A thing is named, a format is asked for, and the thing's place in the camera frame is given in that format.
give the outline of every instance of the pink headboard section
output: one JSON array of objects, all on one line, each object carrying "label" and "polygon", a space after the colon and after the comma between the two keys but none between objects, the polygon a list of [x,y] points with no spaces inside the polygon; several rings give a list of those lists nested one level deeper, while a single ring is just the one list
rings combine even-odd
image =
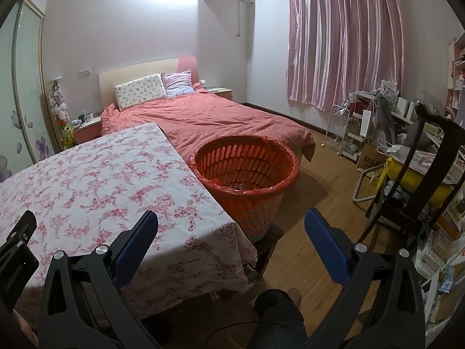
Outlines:
[{"label": "pink headboard section", "polygon": [[142,77],[150,76],[155,73],[177,73],[189,69],[192,71],[192,84],[198,83],[197,59],[194,56],[157,60],[102,72],[99,74],[99,81],[103,108],[106,109],[113,102],[116,102],[116,85],[141,79]]},{"label": "pink headboard section", "polygon": [[197,59],[195,56],[187,56],[184,58],[178,58],[178,70],[177,73],[184,72],[187,70],[192,71],[192,85],[198,83],[200,80],[198,78],[197,71]]}]

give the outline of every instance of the foot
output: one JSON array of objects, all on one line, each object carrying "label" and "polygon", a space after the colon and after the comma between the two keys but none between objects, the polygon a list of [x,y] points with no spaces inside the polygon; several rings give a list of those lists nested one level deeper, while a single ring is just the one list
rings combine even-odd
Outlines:
[{"label": "foot", "polygon": [[292,301],[297,306],[297,308],[301,307],[302,294],[298,289],[289,289],[287,291],[287,295],[291,297]]}]

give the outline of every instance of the curtain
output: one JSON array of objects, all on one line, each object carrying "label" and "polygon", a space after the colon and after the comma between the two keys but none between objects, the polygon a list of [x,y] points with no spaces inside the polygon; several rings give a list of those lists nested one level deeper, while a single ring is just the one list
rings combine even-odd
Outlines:
[{"label": "curtain", "polygon": [[328,111],[404,74],[399,0],[289,0],[287,98]]}]

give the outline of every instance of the frosted glass door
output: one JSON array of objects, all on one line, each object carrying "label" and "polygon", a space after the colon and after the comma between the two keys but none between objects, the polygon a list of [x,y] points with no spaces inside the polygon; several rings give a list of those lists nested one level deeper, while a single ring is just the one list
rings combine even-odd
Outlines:
[{"label": "frosted glass door", "polygon": [[36,161],[54,154],[44,121],[44,97],[40,79],[41,18],[25,3],[22,4],[16,38],[16,85],[26,139]]},{"label": "frosted glass door", "polygon": [[12,77],[12,47],[19,5],[10,12],[0,29],[0,182],[31,166],[15,104]]}]

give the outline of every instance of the baseboard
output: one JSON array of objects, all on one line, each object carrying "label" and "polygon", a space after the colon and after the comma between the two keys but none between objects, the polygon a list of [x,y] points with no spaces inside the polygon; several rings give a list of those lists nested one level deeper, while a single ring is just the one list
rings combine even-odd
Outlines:
[{"label": "baseboard", "polygon": [[248,106],[248,107],[251,107],[251,108],[253,108],[253,109],[265,111],[266,113],[278,115],[278,116],[280,116],[280,117],[287,118],[287,119],[289,119],[289,120],[294,121],[295,123],[298,123],[299,125],[301,125],[301,126],[303,126],[303,127],[309,128],[310,130],[316,131],[317,133],[326,135],[326,130],[324,130],[324,129],[320,128],[320,127],[317,127],[317,126],[313,126],[313,124],[307,123],[307,122],[305,122],[305,121],[298,120],[297,118],[290,117],[289,115],[285,115],[285,114],[283,114],[283,113],[279,113],[279,112],[277,112],[277,111],[267,109],[266,107],[254,105],[254,104],[251,104],[251,103],[249,103],[249,102],[243,102],[243,103],[241,103],[241,105]]}]

